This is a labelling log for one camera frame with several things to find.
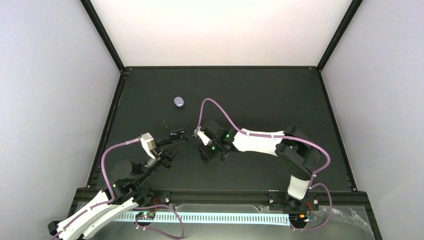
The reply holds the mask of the lilac earbud charging case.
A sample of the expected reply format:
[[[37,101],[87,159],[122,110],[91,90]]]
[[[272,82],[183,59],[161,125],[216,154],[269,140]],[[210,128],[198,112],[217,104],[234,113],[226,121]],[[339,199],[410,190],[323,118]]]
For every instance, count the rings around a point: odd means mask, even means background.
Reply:
[[[177,108],[183,108],[183,107],[184,107],[184,105],[185,105],[185,101],[184,101],[184,99],[183,99],[181,96],[176,96],[176,97],[173,99],[173,103],[174,103],[174,105],[175,105]]]

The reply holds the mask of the black earbud charging case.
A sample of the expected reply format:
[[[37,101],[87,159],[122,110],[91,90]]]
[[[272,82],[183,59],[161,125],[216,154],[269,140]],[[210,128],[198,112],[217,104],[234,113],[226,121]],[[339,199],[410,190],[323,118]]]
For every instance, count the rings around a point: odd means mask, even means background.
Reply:
[[[171,141],[187,141],[188,135],[185,129],[174,130],[169,134]]]

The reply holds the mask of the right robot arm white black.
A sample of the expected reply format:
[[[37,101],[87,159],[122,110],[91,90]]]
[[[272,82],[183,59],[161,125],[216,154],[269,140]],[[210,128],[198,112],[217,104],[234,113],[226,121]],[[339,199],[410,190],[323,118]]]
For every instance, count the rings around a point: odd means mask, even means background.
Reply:
[[[226,129],[210,120],[203,126],[197,126],[193,136],[201,141],[198,150],[204,162],[216,156],[225,161],[230,152],[255,152],[281,159],[290,174],[283,205],[292,210],[298,210],[305,203],[317,173],[331,162],[326,150],[311,142],[295,127],[261,132],[235,126]]]

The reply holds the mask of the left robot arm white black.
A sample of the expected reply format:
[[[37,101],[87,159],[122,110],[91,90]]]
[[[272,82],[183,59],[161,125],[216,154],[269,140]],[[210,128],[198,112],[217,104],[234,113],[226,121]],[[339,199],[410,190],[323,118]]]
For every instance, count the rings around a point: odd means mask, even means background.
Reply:
[[[155,140],[149,133],[107,148],[100,161],[101,172],[106,183],[93,198],[71,216],[48,224],[52,238],[58,240],[90,240],[99,230],[127,211],[138,210],[137,218],[154,217],[158,208],[167,208],[179,222],[181,217],[167,203],[155,200],[148,178],[158,167],[170,168],[182,145],[188,141],[187,134],[174,132],[168,138]],[[146,163],[124,161],[114,169],[114,182],[110,182],[105,159],[116,148],[140,143],[150,157]]]

